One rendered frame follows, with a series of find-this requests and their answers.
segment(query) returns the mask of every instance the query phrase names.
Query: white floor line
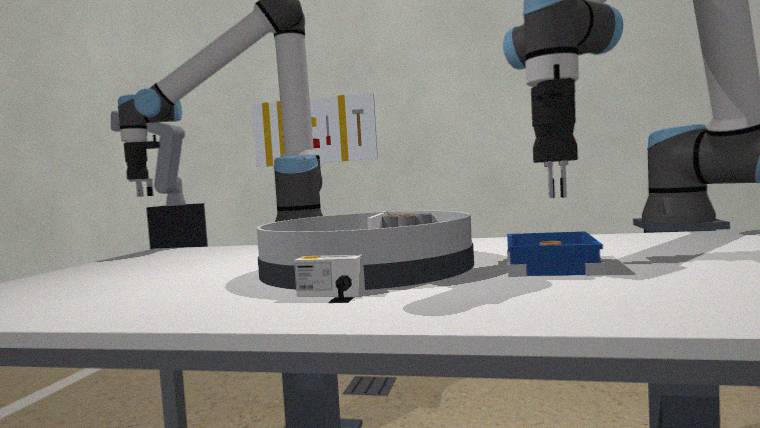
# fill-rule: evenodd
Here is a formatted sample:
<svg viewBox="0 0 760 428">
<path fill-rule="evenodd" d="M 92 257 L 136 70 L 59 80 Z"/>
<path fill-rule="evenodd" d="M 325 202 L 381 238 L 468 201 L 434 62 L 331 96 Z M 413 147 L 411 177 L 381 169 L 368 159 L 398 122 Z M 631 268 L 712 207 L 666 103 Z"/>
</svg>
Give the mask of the white floor line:
<svg viewBox="0 0 760 428">
<path fill-rule="evenodd" d="M 19 410 L 25 407 L 31 406 L 32 404 L 42 400 L 43 398 L 49 395 L 55 394 L 56 392 L 62 390 L 63 388 L 66 388 L 69 385 L 79 382 L 80 380 L 98 371 L 100 371 L 100 369 L 80 370 L 67 378 L 61 379 L 50 386 L 42 388 L 33 394 L 27 395 L 26 397 L 18 401 L 14 401 L 13 403 L 5 407 L 2 407 L 0 408 L 0 420 L 18 412 Z"/>
</svg>

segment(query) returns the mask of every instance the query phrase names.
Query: gray circular bin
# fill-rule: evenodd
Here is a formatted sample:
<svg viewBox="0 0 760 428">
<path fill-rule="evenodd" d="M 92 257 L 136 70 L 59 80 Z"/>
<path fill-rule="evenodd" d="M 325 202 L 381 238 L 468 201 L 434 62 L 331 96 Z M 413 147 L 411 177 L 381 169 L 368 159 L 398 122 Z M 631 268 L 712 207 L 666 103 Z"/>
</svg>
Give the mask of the gray circular bin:
<svg viewBox="0 0 760 428">
<path fill-rule="evenodd" d="M 360 254 L 367 290 L 437 281 L 472 269 L 475 258 L 469 214 L 404 213 L 429 214 L 433 222 L 372 228 L 368 220 L 379 214 L 363 213 L 259 226 L 259 279 L 275 287 L 295 289 L 295 259 L 315 255 Z"/>
</svg>

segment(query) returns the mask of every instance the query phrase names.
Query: white table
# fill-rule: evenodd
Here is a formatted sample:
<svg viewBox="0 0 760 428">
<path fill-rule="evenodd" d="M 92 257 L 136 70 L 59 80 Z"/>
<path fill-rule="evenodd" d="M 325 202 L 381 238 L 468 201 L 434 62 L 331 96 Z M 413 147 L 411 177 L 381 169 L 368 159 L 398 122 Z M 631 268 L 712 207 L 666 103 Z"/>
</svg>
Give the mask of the white table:
<svg viewBox="0 0 760 428">
<path fill-rule="evenodd" d="M 594 275 L 510 276 L 474 239 L 473 270 L 348 304 L 262 284 L 256 246 L 89 263 L 0 284 L 0 365 L 159 369 L 167 427 L 183 370 L 283 373 L 288 428 L 339 425 L 338 373 L 645 382 L 652 427 L 717 426 L 718 385 L 760 385 L 760 235 L 595 237 Z"/>
</svg>

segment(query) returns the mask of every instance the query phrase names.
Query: table top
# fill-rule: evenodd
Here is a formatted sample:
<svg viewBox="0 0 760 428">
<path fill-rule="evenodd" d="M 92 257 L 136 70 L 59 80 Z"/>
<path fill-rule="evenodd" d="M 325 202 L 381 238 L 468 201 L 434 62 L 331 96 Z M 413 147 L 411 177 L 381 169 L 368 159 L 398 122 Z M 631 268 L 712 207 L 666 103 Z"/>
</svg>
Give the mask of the table top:
<svg viewBox="0 0 760 428">
<path fill-rule="evenodd" d="M 256 246 L 89 263 L 0 284 L 0 364 L 29 349 L 760 362 L 760 232 L 594 237 L 590 275 L 514 276 L 507 239 L 476 238 L 471 271 L 347 304 L 261 283 Z"/>
</svg>

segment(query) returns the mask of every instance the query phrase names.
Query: yellow stripe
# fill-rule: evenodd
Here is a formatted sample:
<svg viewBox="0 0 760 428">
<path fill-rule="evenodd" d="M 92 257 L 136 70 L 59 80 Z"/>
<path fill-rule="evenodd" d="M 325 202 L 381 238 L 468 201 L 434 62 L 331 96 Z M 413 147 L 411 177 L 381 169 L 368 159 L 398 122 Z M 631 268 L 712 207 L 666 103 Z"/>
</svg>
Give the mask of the yellow stripe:
<svg viewBox="0 0 760 428">
<path fill-rule="evenodd" d="M 340 123 L 340 158 L 348 161 L 348 127 L 346 126 L 346 96 L 338 95 L 338 122 Z"/>
<path fill-rule="evenodd" d="M 261 103 L 261 117 L 264 118 L 264 153 L 267 166 L 272 166 L 272 125 L 269 122 L 269 103 Z"/>
<path fill-rule="evenodd" d="M 285 156 L 285 133 L 282 132 L 282 106 L 277 101 L 277 127 L 280 131 L 280 156 Z"/>
</svg>

